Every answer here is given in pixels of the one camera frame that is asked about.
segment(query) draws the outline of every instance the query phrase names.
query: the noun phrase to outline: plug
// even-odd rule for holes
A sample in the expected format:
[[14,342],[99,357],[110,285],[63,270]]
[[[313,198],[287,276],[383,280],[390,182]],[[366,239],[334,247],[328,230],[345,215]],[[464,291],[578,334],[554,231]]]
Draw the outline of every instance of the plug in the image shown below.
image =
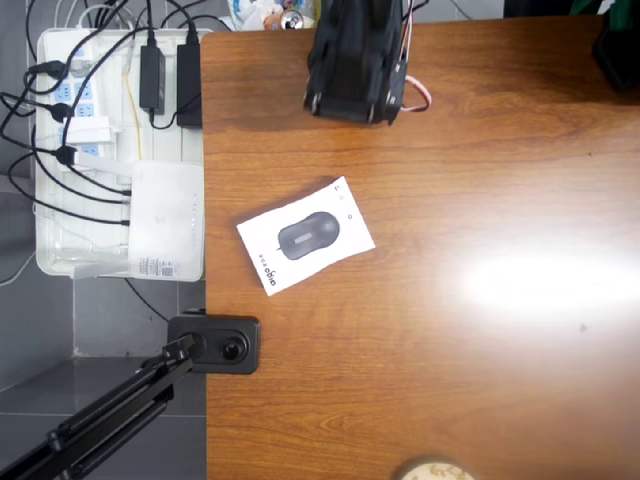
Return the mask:
[[69,145],[63,145],[55,151],[54,156],[56,157],[56,160],[58,160],[58,163],[60,163],[60,165],[65,165],[68,167],[75,163],[77,151],[78,150],[70,147]]
[[67,105],[66,103],[47,105],[45,108],[49,110],[53,119],[58,123],[64,122],[64,119],[67,117],[73,117],[73,109],[71,105]]
[[176,123],[179,127],[202,128],[200,45],[197,33],[195,33],[195,44],[190,43],[189,35],[187,35],[186,45],[178,45]]
[[157,47],[153,30],[147,45],[140,48],[140,108],[155,115],[164,114],[165,58]]
[[46,73],[55,80],[63,80],[67,76],[67,66],[59,60],[53,60],[51,62],[39,63],[29,67],[27,70],[31,74]]

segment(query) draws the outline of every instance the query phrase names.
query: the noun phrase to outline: wooden desk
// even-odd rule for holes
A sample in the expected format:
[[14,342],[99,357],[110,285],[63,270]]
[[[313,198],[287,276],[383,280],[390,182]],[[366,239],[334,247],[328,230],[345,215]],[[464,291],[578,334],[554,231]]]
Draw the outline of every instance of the wooden desk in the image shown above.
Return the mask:
[[[391,128],[302,111],[311,31],[207,36],[207,310],[263,326],[208,379],[209,478],[640,478],[640,111],[600,25],[419,26],[434,106]],[[340,175],[377,248],[267,297],[236,225]]]

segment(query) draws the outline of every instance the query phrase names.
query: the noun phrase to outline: black cable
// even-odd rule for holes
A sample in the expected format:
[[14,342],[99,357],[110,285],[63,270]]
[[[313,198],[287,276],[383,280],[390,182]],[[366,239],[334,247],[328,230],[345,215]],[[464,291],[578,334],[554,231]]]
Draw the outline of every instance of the black cable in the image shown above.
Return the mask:
[[128,1],[129,0],[122,0],[122,3],[120,3],[117,7],[115,7],[115,9],[112,12],[110,12],[108,18],[106,19],[106,23],[103,26],[91,32],[89,35],[84,37],[75,47],[73,47],[73,50],[71,50],[71,53],[69,53],[69,56],[67,57],[67,61],[64,63],[64,69],[61,72],[56,72],[57,80],[51,88],[47,88],[45,90],[35,90],[34,88],[32,88],[31,80],[34,79],[37,73],[40,73],[40,72],[35,71],[36,70],[35,67],[38,67],[37,65],[27,70],[27,72],[24,74],[22,78],[22,81],[25,84],[25,86],[28,88],[28,92],[35,93],[36,95],[47,95],[49,93],[55,92],[58,89],[58,87],[62,84],[64,79],[69,75],[69,69],[71,68],[71,61],[73,60],[73,57],[75,57],[78,50],[80,50],[92,38],[96,37],[97,35],[100,35],[100,33],[107,28],[109,23],[111,23],[111,20],[113,20],[116,17],[116,15],[118,15],[120,10],[127,4]]
[[184,104],[182,107],[177,109],[175,111],[175,113],[171,116],[171,121],[169,121],[169,123],[167,125],[165,125],[164,127],[158,127],[153,123],[155,121],[155,114],[154,114],[153,110],[151,110],[149,112],[149,122],[151,123],[151,126],[153,128],[155,128],[156,130],[167,130],[168,128],[171,128],[171,126],[173,125],[173,122],[176,121],[176,118],[178,117],[178,114],[184,112],[187,108],[189,108],[191,105],[193,105],[194,102],[197,102],[200,99],[200,97],[201,97],[201,94],[196,95],[191,100],[189,100],[186,104]]
[[[206,1],[207,0],[196,0],[195,2],[187,3],[182,8],[186,10],[187,8],[195,7],[196,5],[200,5],[201,3],[205,3]],[[179,12],[180,10],[176,9],[173,12],[171,12],[169,15],[167,15],[165,19],[162,21],[162,23],[160,24],[160,28],[164,28],[167,22],[169,21],[169,19]]]
[[[193,20],[194,22],[196,20],[200,20],[201,18],[210,18],[211,20],[216,20],[218,21],[225,29],[227,29],[229,32],[233,31],[231,30],[226,23],[224,23],[222,20],[220,20],[218,17],[216,17],[215,15],[196,15],[195,17],[191,17],[191,20]],[[186,22],[182,22],[178,28],[184,28],[184,26],[189,23],[188,21]]]
[[[35,144],[36,144],[36,126],[34,125],[31,128],[31,145],[35,146]],[[78,190],[75,190],[75,189],[65,185],[60,180],[58,180],[47,169],[47,167],[45,167],[44,163],[42,163],[42,160],[40,159],[40,155],[38,155],[37,152],[34,153],[34,155],[35,155],[35,158],[36,158],[36,163],[42,169],[42,171],[45,173],[45,175],[47,177],[49,177],[53,183],[58,185],[60,188],[65,189],[67,192],[73,193],[73,194],[78,195],[79,197],[82,197],[82,198],[86,198],[87,200],[93,200],[94,202],[110,203],[112,205],[124,205],[126,203],[126,202],[124,202],[122,200],[107,200],[106,198],[99,198],[99,197],[94,197],[92,195],[87,195],[86,193],[79,192]]]
[[35,48],[33,48],[33,42],[31,41],[31,32],[29,28],[29,20],[31,19],[31,11],[33,10],[34,3],[36,3],[36,0],[31,0],[29,2],[29,6],[27,7],[27,16],[24,19],[24,28],[27,34],[27,45],[29,45],[29,52],[31,52],[31,56],[37,62],[38,56],[36,55]]
[[[33,79],[30,80],[30,84],[29,85],[32,85],[34,81],[35,81],[35,77],[33,77]],[[33,147],[31,147],[31,145],[27,145],[26,143],[21,142],[20,140],[16,140],[15,138],[11,138],[11,137],[5,135],[5,133],[4,133],[4,130],[5,130],[5,128],[7,128],[7,125],[9,124],[9,121],[11,120],[11,118],[13,118],[13,116],[18,111],[18,108],[20,108],[20,105],[22,105],[22,102],[27,97],[27,92],[28,92],[28,87],[25,88],[22,91],[22,94],[20,95],[20,97],[18,97],[18,100],[16,101],[16,103],[9,109],[9,113],[7,114],[7,116],[4,117],[4,120],[2,121],[2,124],[0,125],[0,138],[6,140],[9,143],[13,143],[14,145],[17,145],[19,147],[25,148],[25,149],[30,150],[30,151],[37,151],[37,152],[48,153],[50,155],[53,155],[55,153],[53,150],[47,150],[46,148],[35,148],[34,149]]]
[[20,192],[23,196],[25,196],[26,198],[28,198],[29,200],[31,200],[32,202],[38,205],[42,205],[43,207],[50,208],[51,210],[55,210],[56,212],[69,215],[70,217],[79,218],[80,220],[87,220],[89,222],[102,223],[104,225],[122,225],[123,227],[128,227],[130,225],[129,220],[102,220],[99,218],[88,217],[86,215],[80,215],[79,213],[69,212],[68,210],[65,210],[63,208],[56,207],[55,205],[51,205],[50,203],[46,203],[41,200],[38,200],[36,197],[31,195],[30,193],[25,192],[22,189],[22,187],[20,187],[20,185],[18,185],[16,181],[13,179],[13,170],[20,164],[20,162],[26,160],[31,155],[33,155],[33,152],[29,152],[26,155],[23,155],[22,157],[20,157],[18,160],[13,162],[13,164],[11,164],[11,166],[9,167],[9,171],[7,172],[7,177],[9,178],[9,182],[11,182],[11,185],[13,185],[14,188],[18,190],[18,192]]
[[153,313],[158,315],[165,322],[169,323],[169,319],[167,317],[165,317],[159,311],[153,308],[151,304],[147,302],[142,295],[140,295],[140,292],[136,290],[136,287],[133,286],[133,284],[131,283],[131,280],[129,280],[128,278],[125,278],[124,281],[127,282],[127,285],[129,285],[129,288],[133,291],[133,293],[136,294],[136,297],[138,297],[142,303],[144,303],[147,307],[149,307],[149,310],[151,310]]
[[[107,5],[109,7],[113,7],[116,4],[116,0],[105,0],[103,5]],[[98,10],[98,15],[96,16],[96,28],[101,28],[105,25],[105,20],[107,15],[109,15],[108,8],[102,8]]]
[[[9,102],[7,102],[4,98],[4,94],[0,93],[0,102],[2,102],[4,104],[5,107],[7,107],[9,110],[11,110],[11,107],[13,107],[13,105],[11,105]],[[34,113],[36,113],[35,108],[33,110],[31,110],[30,112],[19,112],[18,110],[16,110],[15,112],[15,116],[16,117],[20,117],[20,118],[26,118],[26,117],[30,117],[31,115],[33,115]]]
[[[420,10],[422,7],[429,5],[429,0],[424,0],[422,3],[418,3],[417,5],[414,5],[413,8],[411,9],[411,12],[415,12],[416,10]],[[406,22],[407,19],[409,18],[409,13],[411,12],[407,12],[402,16],[402,21]]]
[[[88,0],[84,0],[84,8],[86,8],[87,10],[89,9]],[[87,13],[87,18],[89,19],[89,26],[93,28],[93,20],[91,20],[91,12]]]
[[147,24],[149,31],[153,32],[153,11],[151,10],[151,0],[147,0]]
[[85,179],[87,182],[92,183],[96,187],[100,187],[103,190],[106,190],[107,192],[117,193],[118,195],[122,195],[125,197],[131,196],[131,190],[118,190],[117,188],[107,187],[106,185],[103,185],[102,183],[95,181],[93,178],[88,177],[81,171],[76,170],[76,168],[73,165],[67,165],[67,168],[71,170],[73,173],[75,173],[77,176],[79,176],[80,178]]
[[184,15],[184,17],[187,19],[187,23],[189,24],[189,30],[195,33],[196,24],[193,23],[193,19],[191,18],[191,15],[189,15],[189,12],[187,12],[187,10],[175,0],[166,0],[166,1],[171,5],[173,5],[174,7],[176,7],[176,9],[178,9]]

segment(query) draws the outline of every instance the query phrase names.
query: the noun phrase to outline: mouse packaging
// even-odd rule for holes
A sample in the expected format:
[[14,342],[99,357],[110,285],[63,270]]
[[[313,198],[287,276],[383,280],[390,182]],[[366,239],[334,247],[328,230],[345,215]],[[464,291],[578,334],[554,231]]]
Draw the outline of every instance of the mouse packaging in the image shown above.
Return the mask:
[[238,225],[238,232],[269,296],[375,248],[344,177]]

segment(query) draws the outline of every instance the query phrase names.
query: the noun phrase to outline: power adapter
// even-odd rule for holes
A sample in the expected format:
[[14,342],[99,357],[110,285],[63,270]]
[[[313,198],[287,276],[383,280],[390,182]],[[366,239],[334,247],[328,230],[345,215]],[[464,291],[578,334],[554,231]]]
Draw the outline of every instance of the power adapter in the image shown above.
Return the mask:
[[202,128],[200,42],[189,31],[186,45],[178,45],[176,123],[184,128]]
[[140,49],[140,108],[150,115],[164,114],[165,58],[153,35]]

